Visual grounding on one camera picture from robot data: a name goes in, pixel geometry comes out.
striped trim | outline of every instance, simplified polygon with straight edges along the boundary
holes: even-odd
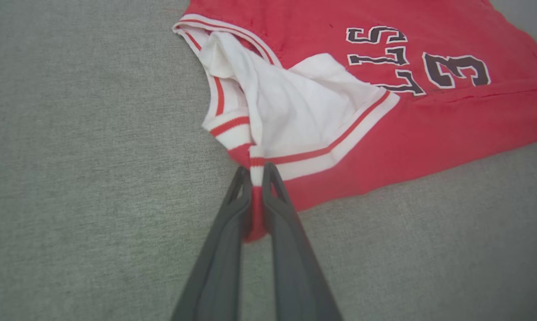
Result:
[[[249,172],[251,175],[251,183],[253,186],[261,186],[263,183],[264,158],[263,150],[259,146],[251,146],[248,149],[250,155]]]
[[[215,136],[215,138],[228,150],[238,148],[244,144],[252,144],[251,126],[249,124],[234,126]]]
[[[257,35],[255,35],[254,33],[252,33],[251,31],[245,28],[228,24],[227,22],[224,22],[224,21],[210,19],[205,16],[201,16],[199,14],[184,15],[183,17],[181,17],[181,20],[179,20],[173,26],[173,28],[174,29],[180,28],[183,25],[203,28],[205,30],[210,30],[210,31],[226,31],[228,33],[232,33],[242,39],[245,39],[246,41],[250,42],[252,45],[254,45],[255,48],[259,51],[260,55],[266,61],[270,62],[271,65],[282,67],[281,62],[279,61],[275,53],[272,51],[272,49],[270,49],[270,47]]]
[[[190,45],[193,44],[192,49],[195,52],[195,54],[199,54],[199,51],[201,51],[201,44],[195,39],[193,35],[191,35],[191,32],[188,30],[182,30],[182,29],[174,29],[174,32],[181,34],[187,43]],[[215,83],[215,89],[214,91],[213,86],[209,86],[211,89],[211,98],[214,99],[217,97],[217,107],[215,108],[215,116],[219,116],[220,114],[223,114],[224,106],[225,106],[225,93],[223,91],[223,86],[221,85],[221,80],[218,77],[213,77],[207,73],[208,79],[213,79],[213,82]]]
[[[385,91],[379,100],[357,116],[352,125],[326,148],[273,158],[251,153],[251,167],[262,167],[265,162],[274,163],[285,181],[330,169],[340,162],[397,102],[399,96]]]
[[[213,136],[219,136],[220,134],[227,132],[227,130],[243,124],[249,124],[248,116],[233,118],[230,121],[213,128],[210,132]]]

jersey armhole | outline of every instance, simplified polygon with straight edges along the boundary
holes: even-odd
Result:
[[[174,26],[173,32],[185,39],[195,55],[213,31],[233,34],[271,65],[281,67],[279,59],[270,47],[251,31],[227,22],[213,20],[199,14],[186,14]],[[244,93],[232,79],[213,77],[205,70],[211,99],[203,121],[203,128],[210,132],[229,151],[254,144],[250,134],[250,121]]]

white outline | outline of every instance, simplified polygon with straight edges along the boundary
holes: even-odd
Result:
[[[380,29],[380,28],[388,28],[388,29],[387,30],[380,30],[379,34],[377,35],[376,41],[375,42],[371,41],[370,39],[372,37],[372,33],[374,32],[374,30]],[[355,31],[354,37],[359,41],[350,40],[350,30]],[[346,41],[350,42],[350,43],[372,43],[374,45],[377,45],[378,43],[380,43],[383,33],[388,33],[388,32],[397,32],[397,35],[390,35],[387,38],[387,41],[385,42],[387,45],[389,45],[390,43],[407,42],[407,36],[403,32],[401,32],[401,30],[399,30],[397,28],[394,28],[394,27],[388,27],[388,26],[374,26],[374,27],[371,27],[370,30],[368,30],[368,37],[367,38],[358,38],[358,33],[362,33],[362,34],[365,33],[365,30],[363,28],[356,28],[356,27],[350,28],[350,27],[348,27],[348,28],[346,28]],[[405,40],[392,40],[394,38],[399,38],[401,36],[403,36],[403,38],[405,38]]]
[[[399,71],[404,72],[404,73],[410,73],[411,74],[411,80],[415,83],[415,85],[417,85],[417,87],[419,87],[419,89],[422,91],[422,93],[417,93],[416,91],[411,90],[411,89],[407,89],[407,90],[391,90],[391,89],[385,88],[385,87],[404,88],[406,86],[413,86],[413,84],[409,81],[409,79],[407,77],[403,77],[403,76],[400,76],[400,75],[397,74]],[[427,95],[425,90],[423,90],[423,88],[421,88],[419,83],[417,83],[417,81],[415,81],[415,79],[413,78],[413,71],[406,70],[406,69],[395,69],[395,77],[397,77],[399,79],[405,79],[405,82],[407,82],[407,83],[402,84],[402,85],[396,85],[396,86],[387,85],[385,83],[377,83],[377,84],[374,84],[374,86],[380,86],[382,88],[385,88],[385,89],[391,91],[392,93],[413,93],[413,96],[415,96],[415,97]]]
[[[448,73],[444,73],[442,71],[442,69],[441,69],[441,63],[436,61],[435,63],[437,65],[437,69],[439,71],[439,74],[440,75],[446,75],[446,76],[450,77],[451,85],[450,86],[441,86],[441,85],[439,85],[438,82],[434,81],[433,78],[431,78],[431,74],[429,73],[429,69],[427,68],[427,60],[425,59],[426,55],[429,55],[431,57],[441,58],[441,59],[444,59],[445,61],[449,61],[450,59],[463,59],[463,58],[472,58],[472,59],[474,59],[476,61],[479,61],[479,62],[481,62],[483,64],[485,72],[487,74],[488,82],[485,83],[484,85],[489,85],[491,83],[491,75],[488,72],[487,64],[484,61],[482,61],[481,59],[478,59],[477,57],[474,57],[473,55],[463,55],[463,56],[458,56],[458,57],[452,57],[452,56],[444,57],[444,56],[440,56],[440,55],[431,55],[430,53],[423,52],[422,59],[423,59],[423,67],[425,69],[425,73],[427,74],[427,77],[429,78],[429,81],[431,81],[431,83],[433,83],[434,85],[436,85],[440,89],[453,89],[453,88],[456,88],[456,84],[454,82],[455,77],[457,77],[459,79],[466,79],[467,78],[467,76],[465,76],[465,74],[462,72],[463,69],[472,69],[472,70],[475,71],[475,75],[471,76],[471,83],[472,83],[473,86],[476,87],[477,85],[475,85],[475,78],[479,77],[479,71],[473,66],[468,66],[468,67],[457,67],[457,70],[459,71],[460,76],[455,75],[451,71],[449,71]]]
[[[397,63],[397,54],[396,53],[389,53],[388,51],[390,49],[403,49],[403,61],[405,61],[405,63],[403,64],[399,64]],[[409,61],[407,60],[407,55],[405,53],[406,51],[406,47],[405,45],[399,45],[398,47],[386,47],[385,48],[385,55],[391,55],[393,56],[394,58],[391,58],[391,57],[386,57],[386,56],[383,56],[383,57],[370,57],[370,56],[360,56],[360,55],[357,55],[355,53],[351,53],[348,55],[348,64],[350,64],[351,66],[358,66],[358,65],[361,65],[363,63],[373,63],[374,65],[384,65],[385,63],[389,63],[391,65],[396,65],[396,66],[405,66],[405,65],[409,65]],[[364,61],[358,61],[356,63],[352,63],[352,59],[350,59],[351,57],[358,57],[358,59],[370,59],[370,60],[364,60]],[[382,62],[377,62],[377,61],[374,61],[374,60],[379,60],[379,59],[391,59],[392,61],[382,61]]]

jersey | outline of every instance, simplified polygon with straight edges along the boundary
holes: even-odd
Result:
[[[537,45],[488,0],[192,0],[203,127],[297,210],[537,141]]]

gray fabric surface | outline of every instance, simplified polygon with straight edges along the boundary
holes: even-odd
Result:
[[[166,320],[236,165],[188,1],[0,0],[0,321]],[[537,5],[496,0],[537,39]],[[537,144],[302,213],[346,320],[537,319]],[[243,320],[274,319],[270,239]]]

